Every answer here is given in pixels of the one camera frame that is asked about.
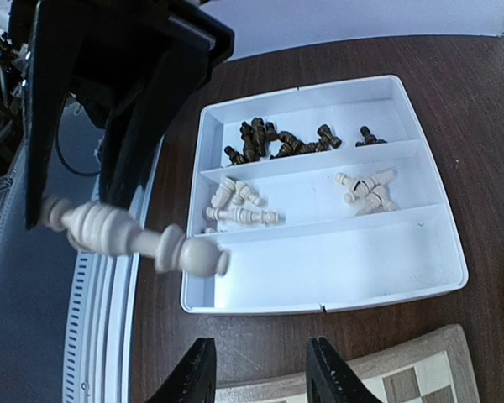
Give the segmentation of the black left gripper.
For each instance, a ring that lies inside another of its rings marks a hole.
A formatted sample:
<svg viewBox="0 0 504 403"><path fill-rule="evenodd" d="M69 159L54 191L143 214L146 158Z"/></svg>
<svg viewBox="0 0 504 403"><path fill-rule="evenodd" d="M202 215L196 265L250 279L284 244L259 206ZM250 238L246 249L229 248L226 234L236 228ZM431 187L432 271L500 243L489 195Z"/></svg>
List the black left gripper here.
<svg viewBox="0 0 504 403"><path fill-rule="evenodd" d="M103 126L150 81L164 57L184 51L191 59L164 72L198 65L205 84L234 52L234 31L188 1L25 1L23 41L30 52L23 99L27 229L39 221L70 94Z"/></svg>

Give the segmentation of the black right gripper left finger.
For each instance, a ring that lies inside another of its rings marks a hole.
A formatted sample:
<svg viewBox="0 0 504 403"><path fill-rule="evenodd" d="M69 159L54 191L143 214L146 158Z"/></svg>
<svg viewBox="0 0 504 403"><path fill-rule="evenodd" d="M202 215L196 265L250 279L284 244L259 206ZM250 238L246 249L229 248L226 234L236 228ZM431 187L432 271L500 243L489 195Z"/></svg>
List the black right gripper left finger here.
<svg viewBox="0 0 504 403"><path fill-rule="evenodd" d="M217 350L213 338L197 338L149 403L215 401Z"/></svg>

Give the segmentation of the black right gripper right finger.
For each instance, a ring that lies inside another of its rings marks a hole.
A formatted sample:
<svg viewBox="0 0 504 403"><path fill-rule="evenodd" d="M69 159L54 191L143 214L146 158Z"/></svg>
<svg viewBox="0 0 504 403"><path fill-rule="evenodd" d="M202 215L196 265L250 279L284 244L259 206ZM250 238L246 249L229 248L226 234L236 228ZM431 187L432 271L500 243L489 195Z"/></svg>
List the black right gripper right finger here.
<svg viewBox="0 0 504 403"><path fill-rule="evenodd" d="M308 340L305 374L308 402L378 401L325 337Z"/></svg>

